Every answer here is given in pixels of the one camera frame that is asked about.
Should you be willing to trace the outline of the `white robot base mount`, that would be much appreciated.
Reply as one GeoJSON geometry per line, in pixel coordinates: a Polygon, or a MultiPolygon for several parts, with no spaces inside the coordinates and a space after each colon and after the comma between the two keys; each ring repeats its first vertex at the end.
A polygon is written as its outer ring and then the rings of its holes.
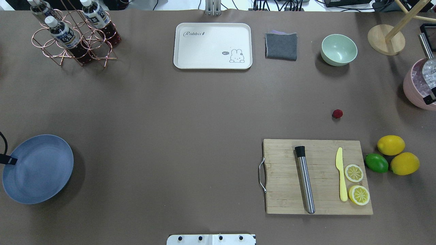
{"type": "Polygon", "coordinates": [[[256,245],[254,234],[173,234],[167,245],[256,245]]]}

